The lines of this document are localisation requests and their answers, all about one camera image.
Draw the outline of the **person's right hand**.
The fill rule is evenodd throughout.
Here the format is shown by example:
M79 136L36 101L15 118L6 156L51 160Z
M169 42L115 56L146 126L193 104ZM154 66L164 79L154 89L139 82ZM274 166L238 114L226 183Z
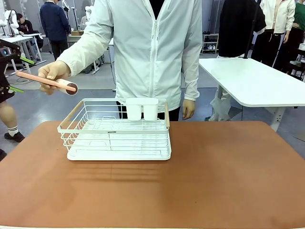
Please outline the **person's right hand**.
M67 79L71 74L69 66L62 61L55 61L41 67L38 71L38 76L52 81L58 79ZM51 95L57 90L57 87L41 83L40 90L47 95Z

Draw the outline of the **person's left hand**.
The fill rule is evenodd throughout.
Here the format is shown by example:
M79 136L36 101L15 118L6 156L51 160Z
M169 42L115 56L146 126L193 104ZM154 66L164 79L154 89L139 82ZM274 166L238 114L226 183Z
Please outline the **person's left hand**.
M192 118L195 112L195 101L184 99L183 100L183 110L182 119L187 120Z

